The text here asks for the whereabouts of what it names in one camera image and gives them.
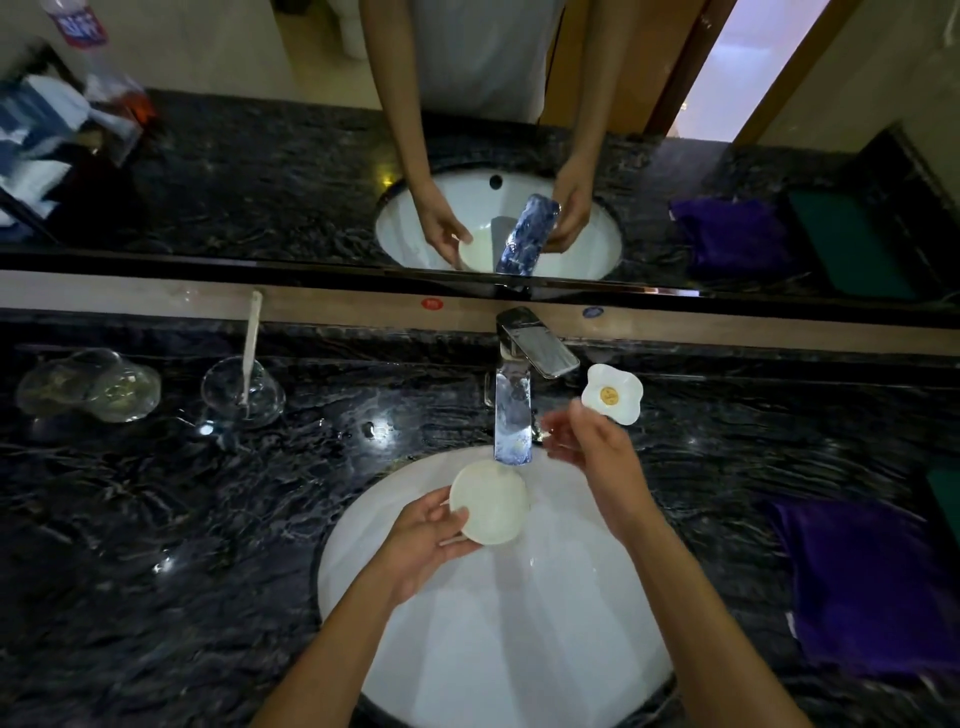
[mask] black marble countertop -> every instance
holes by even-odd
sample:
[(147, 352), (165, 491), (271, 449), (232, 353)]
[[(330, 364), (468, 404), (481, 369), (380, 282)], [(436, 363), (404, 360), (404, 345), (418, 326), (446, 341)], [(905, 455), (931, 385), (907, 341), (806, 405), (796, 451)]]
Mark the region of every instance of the black marble countertop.
[[(492, 441), (482, 387), (494, 339), (265, 331), (262, 358), (286, 389), (287, 411), (264, 429), (218, 438), (192, 425), (203, 416), (200, 380), (237, 351), (239, 326), (105, 326), (91, 336), (72, 319), (3, 325), (4, 723), (244, 724), (316, 632), (319, 554), (350, 503), (398, 465)], [(50, 342), (84, 340), (156, 367), (157, 411), (139, 423), (77, 427), (31, 423), (15, 410), (19, 378), (38, 356), (62, 353)], [(643, 379), (643, 413), (630, 431), (654, 496), (815, 723), (960, 725), (956, 704), (922, 687), (804, 661), (784, 618), (787, 564), (755, 509), (761, 492), (914, 508), (912, 486), (931, 459), (960, 455), (950, 366), (576, 348), (585, 362)], [(536, 382), (539, 412), (564, 404), (577, 384)], [(388, 435), (374, 439), (371, 423)], [(671, 706), (658, 724), (677, 718)], [(384, 721), (368, 707), (353, 724)]]
[[(376, 244), (378, 203), (401, 178), (383, 114), (158, 91), (162, 129), (132, 166), (147, 222), (95, 243), (114, 251), (396, 267)], [(475, 119), (425, 120), (433, 169), (493, 167), (553, 177), (566, 130)], [(847, 155), (678, 138), (610, 135), (594, 194), (624, 236), (608, 280), (826, 295), (811, 277), (691, 281), (671, 200), (772, 200), (788, 184), (830, 186)]]

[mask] chrome faucet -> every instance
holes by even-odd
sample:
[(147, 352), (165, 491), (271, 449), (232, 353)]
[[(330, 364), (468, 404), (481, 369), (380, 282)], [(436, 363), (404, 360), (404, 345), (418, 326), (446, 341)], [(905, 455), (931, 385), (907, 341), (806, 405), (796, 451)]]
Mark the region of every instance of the chrome faucet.
[(580, 360), (526, 306), (496, 317), (500, 365), (494, 391), (493, 458), (505, 465), (529, 463), (533, 448), (530, 365), (546, 379), (575, 371)]

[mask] bottle label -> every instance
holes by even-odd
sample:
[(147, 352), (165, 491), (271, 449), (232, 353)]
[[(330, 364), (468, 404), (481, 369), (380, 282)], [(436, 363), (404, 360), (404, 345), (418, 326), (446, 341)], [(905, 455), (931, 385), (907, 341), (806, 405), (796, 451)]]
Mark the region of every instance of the bottle label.
[(51, 17), (60, 28), (63, 39), (74, 48), (83, 50), (107, 45), (107, 31), (90, 8)]

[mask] white sink basin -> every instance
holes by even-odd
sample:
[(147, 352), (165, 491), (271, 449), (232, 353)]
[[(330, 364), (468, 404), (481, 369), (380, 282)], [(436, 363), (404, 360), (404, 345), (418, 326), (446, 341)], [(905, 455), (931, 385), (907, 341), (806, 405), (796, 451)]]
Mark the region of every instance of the white sink basin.
[[(498, 178), (498, 184), (492, 179)], [(462, 257), (470, 270), (493, 272), (491, 222), (495, 217), (516, 219), (527, 198), (535, 192), (549, 197), (553, 183), (532, 175), (507, 174), (493, 169), (474, 169), (436, 175), (434, 181), (446, 196), (454, 214), (473, 234), (470, 246), (477, 249)], [(423, 239), (420, 218), (409, 190), (384, 206), (376, 219), (376, 239), (383, 251), (405, 268), (452, 270)], [(577, 242), (563, 254), (540, 257), (534, 276), (598, 280), (616, 266), (622, 248), (620, 231), (610, 214), (593, 204), (590, 222)]]
[[(454, 450), (391, 473), (344, 513), (318, 575), (326, 617), (400, 509), (492, 448)], [(520, 468), (523, 533), (444, 565), (394, 612), (364, 695), (420, 728), (609, 728), (671, 672), (630, 558), (580, 471), (534, 451)]]

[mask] white shirt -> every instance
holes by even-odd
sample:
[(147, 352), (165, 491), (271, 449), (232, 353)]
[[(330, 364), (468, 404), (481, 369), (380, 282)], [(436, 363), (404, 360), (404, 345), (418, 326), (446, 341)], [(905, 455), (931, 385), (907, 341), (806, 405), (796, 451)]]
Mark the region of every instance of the white shirt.
[(411, 0), (420, 105), (536, 122), (564, 0)]

